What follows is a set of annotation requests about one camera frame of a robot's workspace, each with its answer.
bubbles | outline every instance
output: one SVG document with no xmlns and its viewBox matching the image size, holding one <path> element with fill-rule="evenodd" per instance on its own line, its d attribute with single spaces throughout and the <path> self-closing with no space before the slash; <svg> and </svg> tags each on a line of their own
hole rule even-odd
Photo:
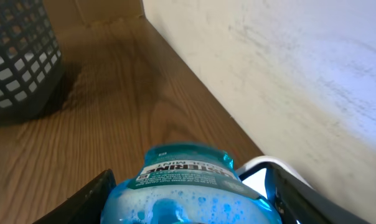
<svg viewBox="0 0 376 224">
<path fill-rule="evenodd" d="M 224 204 L 224 211 L 225 211 L 225 212 L 231 212 L 231 205 L 229 205 L 229 204 Z"/>
<path fill-rule="evenodd" d="M 145 211 L 144 210 L 141 210 L 137 213 L 137 216 L 140 220 L 143 220 L 145 219 Z"/>
<path fill-rule="evenodd" d="M 204 198 L 204 197 L 199 197 L 199 198 L 198 198 L 198 202 L 199 202 L 199 203 L 205 203 L 205 202 L 206 202 L 206 198 Z"/>
</svg>

mouthwash bottle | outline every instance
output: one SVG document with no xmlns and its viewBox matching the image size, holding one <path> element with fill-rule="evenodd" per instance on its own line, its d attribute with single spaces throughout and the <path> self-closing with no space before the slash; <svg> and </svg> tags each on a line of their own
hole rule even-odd
<svg viewBox="0 0 376 224">
<path fill-rule="evenodd" d="M 101 224 L 281 223 L 266 198 L 242 184 L 226 152 L 199 144 L 152 148 L 141 172 L 115 187 Z"/>
</svg>

blue liquid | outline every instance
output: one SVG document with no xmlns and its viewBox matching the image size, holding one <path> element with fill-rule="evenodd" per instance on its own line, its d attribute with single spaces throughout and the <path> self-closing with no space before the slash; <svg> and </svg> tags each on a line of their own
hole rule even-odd
<svg viewBox="0 0 376 224">
<path fill-rule="evenodd" d="M 128 186 L 132 180 L 113 189 L 101 214 L 102 224 L 281 223 L 276 210 L 262 196 L 253 199 L 228 190 L 187 184 L 131 189 Z"/>
</svg>

black object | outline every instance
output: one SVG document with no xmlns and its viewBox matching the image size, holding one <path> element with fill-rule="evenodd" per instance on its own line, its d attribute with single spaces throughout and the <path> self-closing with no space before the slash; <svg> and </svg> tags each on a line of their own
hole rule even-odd
<svg viewBox="0 0 376 224">
<path fill-rule="evenodd" d="M 103 171 L 35 224 L 99 224 L 108 195 L 116 187 L 112 170 Z"/>
<path fill-rule="evenodd" d="M 264 168 L 268 200 L 280 214 L 283 223 L 367 223 L 332 203 L 275 163 L 258 164 L 239 178 L 245 180 Z"/>
<path fill-rule="evenodd" d="M 42 0 L 0 0 L 0 123 L 34 117 L 64 74 Z"/>
</svg>

white wall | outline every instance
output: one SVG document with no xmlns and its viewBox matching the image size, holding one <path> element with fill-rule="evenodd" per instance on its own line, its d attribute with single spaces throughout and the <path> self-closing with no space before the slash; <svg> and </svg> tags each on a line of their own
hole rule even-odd
<svg viewBox="0 0 376 224">
<path fill-rule="evenodd" d="M 144 0 L 267 155 L 376 223 L 376 0 Z"/>
</svg>

